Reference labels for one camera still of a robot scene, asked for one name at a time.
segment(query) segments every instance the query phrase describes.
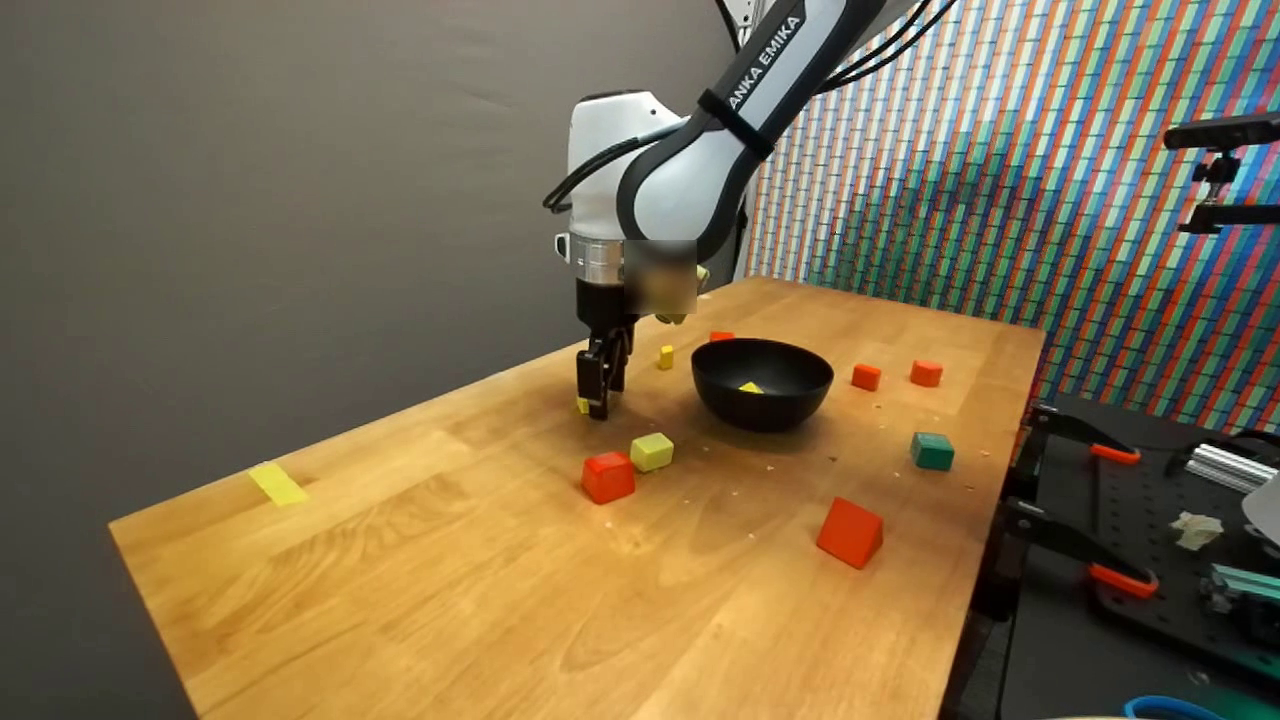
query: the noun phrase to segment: yellow block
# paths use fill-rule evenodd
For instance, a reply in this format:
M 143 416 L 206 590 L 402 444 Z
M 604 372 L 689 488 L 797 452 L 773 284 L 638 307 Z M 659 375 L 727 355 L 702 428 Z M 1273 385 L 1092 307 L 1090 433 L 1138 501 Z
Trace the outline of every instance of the yellow block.
M 664 346 L 657 350 L 657 369 L 671 369 L 671 365 L 678 365 L 678 346 L 664 342 Z
M 649 436 L 638 436 L 638 440 L 632 440 L 632 463 L 638 463 L 640 473 L 659 473 L 659 466 L 670 466 L 671 458 L 678 458 L 671 436 L 649 433 Z
M 309 491 L 280 463 L 261 463 L 248 477 L 275 506 L 309 501 Z

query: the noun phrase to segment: colorful wall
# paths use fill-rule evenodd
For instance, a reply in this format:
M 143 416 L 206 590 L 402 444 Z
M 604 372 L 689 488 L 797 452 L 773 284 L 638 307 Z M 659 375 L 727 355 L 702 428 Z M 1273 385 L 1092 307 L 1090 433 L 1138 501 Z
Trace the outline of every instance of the colorful wall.
M 1050 332 L 1039 395 L 1278 428 L 1280 227 L 1189 234 L 1165 126 L 1280 111 L 1278 0 L 962 0 L 806 106 L 752 193 L 742 277 Z M 1280 200 L 1280 142 L 1233 200 Z

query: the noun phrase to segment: wooden table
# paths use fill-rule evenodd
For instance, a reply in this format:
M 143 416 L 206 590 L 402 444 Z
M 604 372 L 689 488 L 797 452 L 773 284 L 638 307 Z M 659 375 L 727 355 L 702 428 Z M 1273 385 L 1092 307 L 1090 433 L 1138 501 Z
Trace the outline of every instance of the wooden table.
M 714 420 L 689 375 L 714 327 L 827 355 L 823 408 L 789 436 Z M 743 280 L 640 325 L 609 424 L 565 346 L 280 455 L 305 505 L 242 473 L 112 537 L 200 714 L 936 714 L 1039 342 Z M 910 385 L 918 355 L 942 389 Z M 954 473 L 911 466 L 918 428 L 955 440 Z M 678 463 L 589 505 L 584 455 L 644 433 Z M 831 495 L 886 516 L 865 573 L 816 548 Z

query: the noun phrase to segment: black cable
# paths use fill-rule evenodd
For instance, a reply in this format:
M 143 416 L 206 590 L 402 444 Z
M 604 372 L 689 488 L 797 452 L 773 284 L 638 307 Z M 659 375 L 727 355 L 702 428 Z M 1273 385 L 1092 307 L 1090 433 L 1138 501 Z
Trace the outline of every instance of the black cable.
M 911 17 L 910 17 L 891 35 L 886 35 L 886 45 L 875 45 L 870 54 L 835 67 L 835 71 L 823 81 L 821 93 L 831 93 L 827 84 L 831 84 L 835 77 L 849 77 L 849 71 L 870 67 L 870 64 L 874 64 L 875 54 L 886 54 L 895 40 L 903 40 L 903 35 L 918 26 L 918 18 L 924 17 L 924 9 L 927 9 L 927 0 L 921 0 L 921 5 L 911 9 Z
M 949 0 L 942 10 L 932 10 L 932 17 L 927 17 L 927 22 L 921 22 L 921 32 L 918 32 L 911 40 L 903 40 L 891 54 L 886 54 L 886 60 L 882 60 L 882 64 L 874 64 L 874 67 L 849 67 L 849 71 L 839 71 L 839 77 L 823 81 L 823 87 L 821 87 L 821 93 L 831 93 L 831 87 L 857 84 L 857 81 L 865 81 L 865 77 L 882 71 L 886 64 L 902 60 L 902 54 L 903 54 L 911 45 L 921 45 L 921 35 L 927 35 L 927 32 L 932 32 L 932 22 L 942 22 L 954 9 L 955 9 L 955 0 Z
M 727 5 L 720 0 L 716 9 L 720 9 L 720 18 L 723 18 L 723 26 L 727 26 L 727 45 L 742 52 L 742 45 L 737 45 L 737 18 L 732 18 Z
M 910 35 L 911 22 L 924 17 L 924 9 L 927 9 L 927 0 L 921 0 L 921 5 L 911 9 L 911 17 L 910 17 L 886 45 L 875 45 L 870 54 L 845 64 L 839 71 L 831 71 L 831 77 L 821 84 L 821 93 L 835 93 L 835 87 L 857 84 L 857 81 L 882 71 L 886 64 L 902 60 L 911 45 L 921 45 L 924 32 L 932 32 L 932 22 L 942 22 L 942 18 L 955 9 L 955 0 L 949 0 L 942 10 L 932 10 L 932 17 L 921 22 L 918 35 Z M 595 156 L 589 156 L 582 168 L 573 168 L 573 172 L 544 196 L 544 209 L 549 209 L 549 212 L 567 212 L 567 209 L 573 209 L 567 196 L 573 196 L 576 182 L 584 182 L 589 176 L 595 176 L 604 165 L 612 165 L 612 160 L 621 160 L 621 156 L 630 156 L 630 153 L 638 153 L 638 149 L 649 149 L 649 142 L 657 142 L 657 140 L 664 140 L 664 137 L 671 137 L 671 131 L 678 131 L 678 126 L 659 126 L 659 131 L 653 131 L 653 137 L 632 137 L 632 140 L 609 142 L 604 153 L 595 153 Z
M 657 142 L 657 140 L 664 140 L 664 137 L 671 137 L 678 126 L 659 126 L 659 131 L 649 131 L 649 137 L 630 137 L 630 140 L 621 140 L 621 142 L 609 142 L 604 153 L 595 153 L 595 156 L 589 156 L 582 168 L 573 168 L 549 196 L 544 196 L 544 209 L 549 212 L 567 212 L 573 203 L 567 203 L 567 193 L 576 189 L 576 182 L 584 182 L 589 176 L 595 176 L 604 165 L 612 165 L 612 160 L 621 160 L 621 156 L 630 156 L 630 153 L 638 153 L 638 149 L 649 149 L 649 142 Z
M 1265 428 L 1245 428 L 1245 433 L 1237 433 L 1237 440 L 1265 440 L 1265 444 L 1280 449 L 1280 433 L 1265 433 Z

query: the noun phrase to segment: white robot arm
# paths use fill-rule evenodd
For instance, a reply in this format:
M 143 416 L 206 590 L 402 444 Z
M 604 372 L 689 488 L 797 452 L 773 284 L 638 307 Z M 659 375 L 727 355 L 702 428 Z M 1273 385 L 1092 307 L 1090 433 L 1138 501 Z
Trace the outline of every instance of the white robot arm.
M 632 325 L 653 277 L 697 288 L 689 266 L 732 238 L 743 189 L 839 60 L 927 0 L 777 0 L 732 67 L 678 117 L 653 93 L 584 97 L 567 126 L 567 179 L 544 200 L 567 212 L 555 250 L 576 266 L 582 400 L 609 416 L 625 389 Z

